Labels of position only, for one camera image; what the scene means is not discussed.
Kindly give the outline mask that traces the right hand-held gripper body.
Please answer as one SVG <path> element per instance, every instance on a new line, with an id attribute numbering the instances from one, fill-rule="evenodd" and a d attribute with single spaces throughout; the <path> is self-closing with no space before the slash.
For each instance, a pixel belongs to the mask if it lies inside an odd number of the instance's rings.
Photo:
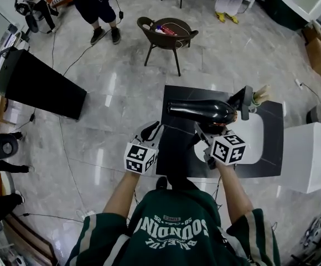
<path id="1" fill-rule="evenodd" d="M 207 140 L 209 147 L 204 150 L 204 160 L 209 169 L 216 168 L 216 163 L 235 165 L 240 162 L 246 150 L 246 142 L 236 134 L 210 136 Z"/>

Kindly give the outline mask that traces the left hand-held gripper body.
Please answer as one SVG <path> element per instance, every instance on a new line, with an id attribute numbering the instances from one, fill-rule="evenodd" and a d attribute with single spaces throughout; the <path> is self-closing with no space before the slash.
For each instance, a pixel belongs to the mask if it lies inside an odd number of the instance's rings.
<path id="1" fill-rule="evenodd" d="M 123 157 L 125 170 L 140 175 L 146 173 L 155 164 L 158 158 L 158 146 L 164 131 L 164 126 L 159 122 L 151 136 L 148 139 L 142 139 L 141 131 L 146 124 L 139 127 L 132 135 Z"/>

